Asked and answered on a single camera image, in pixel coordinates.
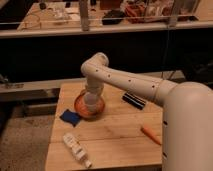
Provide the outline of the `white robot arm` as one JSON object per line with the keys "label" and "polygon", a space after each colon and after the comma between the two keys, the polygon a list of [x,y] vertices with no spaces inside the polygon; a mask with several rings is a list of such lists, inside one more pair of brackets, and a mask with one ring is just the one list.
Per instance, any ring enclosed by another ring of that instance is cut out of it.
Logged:
{"label": "white robot arm", "polygon": [[213,90],[197,82],[119,71],[108,64],[108,57],[97,53],[81,65],[86,96],[99,95],[107,83],[162,107],[162,171],[213,171]]}

